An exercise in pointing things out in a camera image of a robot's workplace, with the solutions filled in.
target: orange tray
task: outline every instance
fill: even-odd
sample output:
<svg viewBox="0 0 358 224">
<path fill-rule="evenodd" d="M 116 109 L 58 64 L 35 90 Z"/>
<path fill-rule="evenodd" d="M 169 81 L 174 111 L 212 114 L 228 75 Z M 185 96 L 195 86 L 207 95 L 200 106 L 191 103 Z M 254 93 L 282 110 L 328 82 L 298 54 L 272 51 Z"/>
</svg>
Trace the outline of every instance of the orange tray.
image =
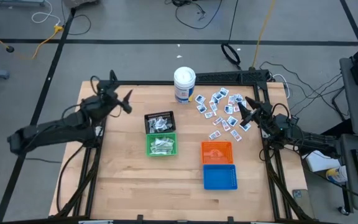
<svg viewBox="0 0 358 224">
<path fill-rule="evenodd" d="M 233 164 L 232 145 L 229 141 L 201 142 L 202 164 Z"/>
</svg>

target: wooden tabletop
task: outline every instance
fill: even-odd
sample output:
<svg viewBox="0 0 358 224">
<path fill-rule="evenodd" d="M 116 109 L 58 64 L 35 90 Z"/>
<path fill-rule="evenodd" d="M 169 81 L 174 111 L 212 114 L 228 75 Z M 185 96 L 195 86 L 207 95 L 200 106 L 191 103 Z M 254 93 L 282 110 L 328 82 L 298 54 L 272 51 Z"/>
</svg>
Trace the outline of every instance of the wooden tabletop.
<svg viewBox="0 0 358 224">
<path fill-rule="evenodd" d="M 229 95 L 240 93 L 254 97 L 252 87 L 225 87 Z M 242 140 L 236 142 L 221 124 L 212 124 L 217 117 L 206 119 L 200 114 L 196 102 L 178 104 L 173 86 L 123 85 L 116 92 L 122 99 L 131 89 L 132 113 L 123 112 L 119 118 L 108 117 L 106 123 L 91 218 L 134 220 L 137 215 L 143 215 L 145 220 L 224 221 L 228 216 L 234 217 L 235 221 L 274 220 L 265 163 L 259 159 L 262 141 L 255 123 L 251 123 L 248 132 L 244 132 L 238 124 L 232 127 L 231 130 L 237 130 L 242 136 Z M 208 102 L 219 89 L 220 86 L 196 86 L 195 95 L 204 95 Z M 287 105 L 282 83 L 268 83 L 268 93 L 271 104 Z M 91 95 L 90 83 L 83 82 L 78 102 Z M 229 117 L 223 110 L 227 100 L 228 97 L 223 98 L 217 110 L 218 116 L 224 119 Z M 147 157 L 144 115 L 171 110 L 177 127 L 178 154 Z M 118 111 L 116 108 L 111 114 L 117 114 Z M 279 106 L 275 112 L 285 114 L 285 110 Z M 241 120 L 239 112 L 234 113 L 233 117 Z M 208 141 L 209 134 L 215 130 L 222 134 L 217 141 L 232 142 L 237 190 L 215 191 L 203 187 L 201 141 Z M 78 142 L 67 144 L 63 164 L 79 147 Z M 84 151 L 69 163 L 63 174 L 61 206 L 78 186 Z M 307 189 L 298 155 L 289 150 L 281 150 L 281 155 L 288 191 Z M 285 217 L 282 198 L 278 190 L 277 193 L 280 216 Z M 51 215 L 57 212 L 55 200 L 56 193 Z M 82 200 L 81 213 L 85 210 L 85 201 Z"/>
</svg>

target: green basket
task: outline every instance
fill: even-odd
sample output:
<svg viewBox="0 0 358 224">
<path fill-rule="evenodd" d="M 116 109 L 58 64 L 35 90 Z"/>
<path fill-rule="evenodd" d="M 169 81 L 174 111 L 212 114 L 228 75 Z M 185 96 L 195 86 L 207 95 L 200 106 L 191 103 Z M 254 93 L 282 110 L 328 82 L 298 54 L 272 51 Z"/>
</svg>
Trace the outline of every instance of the green basket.
<svg viewBox="0 0 358 224">
<path fill-rule="evenodd" d="M 155 141 L 156 138 L 170 138 L 174 140 L 172 154 L 169 155 L 150 155 L 151 143 Z M 146 134 L 146 156 L 173 156 L 178 154 L 178 143 L 177 143 L 177 134 L 176 133 L 159 133 L 159 134 Z"/>
</svg>

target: gray floor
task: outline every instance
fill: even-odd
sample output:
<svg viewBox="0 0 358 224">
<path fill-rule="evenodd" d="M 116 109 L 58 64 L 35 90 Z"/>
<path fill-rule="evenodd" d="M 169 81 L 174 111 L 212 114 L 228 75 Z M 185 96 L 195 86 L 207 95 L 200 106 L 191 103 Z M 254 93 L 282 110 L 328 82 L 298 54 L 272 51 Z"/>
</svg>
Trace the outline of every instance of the gray floor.
<svg viewBox="0 0 358 224">
<path fill-rule="evenodd" d="M 50 0 L 53 14 L 62 19 L 59 0 Z M 209 19 L 217 8 L 218 0 L 200 1 Z M 347 0 L 358 25 L 358 1 Z M 193 30 L 178 23 L 175 7 L 163 0 L 102 0 L 97 6 L 77 10 L 76 15 L 86 14 L 92 21 L 92 29 L 84 35 L 69 35 L 68 39 L 191 39 L 222 40 L 229 37 L 235 0 L 224 0 L 214 21 L 204 30 Z M 256 40 L 269 8 L 270 1 L 240 1 L 232 32 L 234 40 Z M 180 9 L 180 17 L 186 17 L 194 26 L 198 22 L 196 9 L 186 6 Z M 31 15 L 47 8 L 21 4 L 0 6 L 0 38 L 46 39 L 53 32 L 54 18 L 43 24 L 34 24 Z M 83 17 L 73 22 L 70 32 L 81 32 L 88 22 Z M 277 1 L 263 40 L 318 40 L 357 41 L 339 0 L 285 0 Z M 18 52 L 31 55 L 35 44 L 11 44 Z M 252 63 L 254 45 L 235 45 L 242 60 L 242 67 Z M 55 55 L 57 44 L 45 44 L 36 60 L 21 60 L 7 54 L 0 45 L 0 69 L 11 72 L 9 80 L 0 80 L 0 200 L 6 188 L 16 157 L 9 152 L 6 137 L 16 129 L 29 124 L 42 85 Z M 313 88 L 339 73 L 339 59 L 349 57 L 358 47 L 273 46 L 260 47 L 257 66 L 264 61 L 282 63 Z M 50 86 L 39 122 L 59 118 L 62 110 L 76 102 L 80 84 L 90 76 L 107 78 L 114 69 L 121 80 L 172 80 L 173 71 L 189 66 L 196 72 L 231 71 L 235 68 L 224 58 L 219 45 L 177 44 L 65 44 L 62 56 Z M 273 74 L 280 73 L 288 82 L 302 85 L 294 75 L 280 67 L 264 65 Z M 342 86 L 340 79 L 328 90 Z M 291 86 L 290 106 L 303 99 L 301 90 Z M 297 113 L 309 101 L 291 111 Z M 345 113 L 346 96 L 337 102 Z M 338 124 L 339 116 L 321 100 L 316 100 L 299 115 L 300 126 L 305 131 L 320 133 Z M 60 161 L 65 145 L 49 146 L 31 152 L 28 157 L 41 157 Z M 48 215 L 58 176 L 58 164 L 26 161 L 17 187 L 5 216 L 5 221 L 44 218 Z M 343 204 L 341 190 L 316 177 L 306 175 L 316 217 L 326 222 L 358 223 L 358 211 L 345 217 L 336 211 Z"/>
</svg>

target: plastic bin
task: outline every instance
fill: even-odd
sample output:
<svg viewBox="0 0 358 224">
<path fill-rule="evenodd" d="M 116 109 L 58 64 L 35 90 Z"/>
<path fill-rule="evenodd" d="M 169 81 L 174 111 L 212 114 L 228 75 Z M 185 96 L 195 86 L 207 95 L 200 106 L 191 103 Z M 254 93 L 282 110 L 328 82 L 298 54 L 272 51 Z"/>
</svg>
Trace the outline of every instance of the plastic bin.
<svg viewBox="0 0 358 224">
<path fill-rule="evenodd" d="M 205 190 L 236 190 L 237 175 L 235 165 L 204 165 Z"/>
<path fill-rule="evenodd" d="M 155 141 L 156 138 L 170 138 L 174 140 L 172 154 L 169 155 L 152 155 L 151 143 Z M 174 156 L 178 154 L 178 143 L 177 143 L 177 134 L 176 133 L 158 133 L 158 134 L 146 134 L 146 156 Z"/>
<path fill-rule="evenodd" d="M 177 127 L 175 126 L 175 117 L 173 117 L 173 111 L 166 111 L 166 112 L 154 113 L 154 114 L 146 114 L 144 116 L 144 125 L 146 128 L 146 134 L 150 134 L 149 120 L 152 118 L 158 118 L 159 116 L 161 116 L 162 118 L 168 118 L 172 122 L 172 127 L 168 128 L 167 130 L 165 130 L 162 133 L 171 133 L 177 129 Z"/>
<path fill-rule="evenodd" d="M 233 164 L 232 144 L 229 141 L 201 142 L 202 164 Z"/>
</svg>

